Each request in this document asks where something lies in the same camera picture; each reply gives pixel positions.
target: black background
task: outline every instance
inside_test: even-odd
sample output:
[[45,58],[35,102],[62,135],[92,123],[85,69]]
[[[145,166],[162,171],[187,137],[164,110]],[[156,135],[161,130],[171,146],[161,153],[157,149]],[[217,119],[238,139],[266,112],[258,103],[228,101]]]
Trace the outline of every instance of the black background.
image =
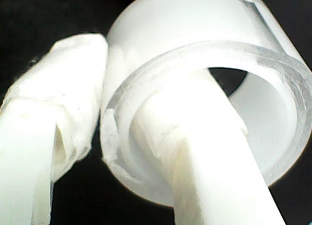
[[[0,96],[31,60],[72,34],[107,34],[134,0],[0,0]],[[312,0],[263,0],[299,53],[312,66]],[[312,146],[270,187],[288,225],[312,220]],[[98,130],[88,157],[54,188],[52,225],[173,225],[173,210],[140,199],[121,186],[101,161]]]

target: white rod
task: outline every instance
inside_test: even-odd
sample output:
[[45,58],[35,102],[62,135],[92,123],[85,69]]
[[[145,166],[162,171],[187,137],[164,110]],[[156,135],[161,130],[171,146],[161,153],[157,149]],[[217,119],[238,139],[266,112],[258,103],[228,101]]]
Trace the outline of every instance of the white rod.
[[177,225],[285,225],[243,121],[207,70],[151,96],[132,131],[172,187]]
[[10,101],[0,115],[0,224],[47,225],[55,119],[44,105]]

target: white cylinder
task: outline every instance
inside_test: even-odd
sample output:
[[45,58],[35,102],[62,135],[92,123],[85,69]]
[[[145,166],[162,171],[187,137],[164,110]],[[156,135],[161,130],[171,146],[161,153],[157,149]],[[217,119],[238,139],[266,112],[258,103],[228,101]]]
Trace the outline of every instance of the white cylinder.
[[173,205],[168,183],[130,132],[133,117],[172,78],[198,69],[249,72],[230,101],[267,185],[300,156],[311,132],[312,75],[262,1],[137,0],[107,40],[103,158],[137,195]]

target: plastic pipe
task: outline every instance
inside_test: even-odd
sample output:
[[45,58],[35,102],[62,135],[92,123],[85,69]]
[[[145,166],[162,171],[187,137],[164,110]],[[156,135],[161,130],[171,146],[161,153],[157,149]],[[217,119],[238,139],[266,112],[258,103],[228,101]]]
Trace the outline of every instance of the plastic pipe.
[[91,148],[107,60],[101,34],[56,42],[7,91],[0,114],[0,224],[50,223],[53,183]]
[[148,98],[131,131],[172,188],[177,225],[285,224],[246,127],[208,70],[175,79]]

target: white plastic tube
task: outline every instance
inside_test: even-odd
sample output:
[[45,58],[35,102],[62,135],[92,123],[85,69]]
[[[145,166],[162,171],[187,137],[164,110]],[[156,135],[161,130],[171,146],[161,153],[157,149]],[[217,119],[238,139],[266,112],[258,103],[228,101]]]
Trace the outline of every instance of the white plastic tube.
[[[103,159],[137,195],[174,204],[154,154],[133,136],[135,114],[164,86],[204,68],[248,72],[229,100],[246,124],[267,185],[300,156],[312,128],[312,74],[261,0],[137,0],[116,19],[107,41]],[[196,112],[199,104],[192,106]]]
[[84,158],[107,60],[101,34],[60,40],[7,91],[0,114],[0,224],[50,223],[51,185]]
[[172,188],[175,224],[285,225],[246,127],[208,70],[148,98],[131,131]]
[[[100,134],[113,174],[137,195],[174,206],[177,223],[194,211],[189,224],[283,224],[261,174],[271,185],[305,147],[312,74],[266,5],[136,0],[107,40]],[[187,80],[214,67],[248,72],[229,97],[232,106],[211,79]]]

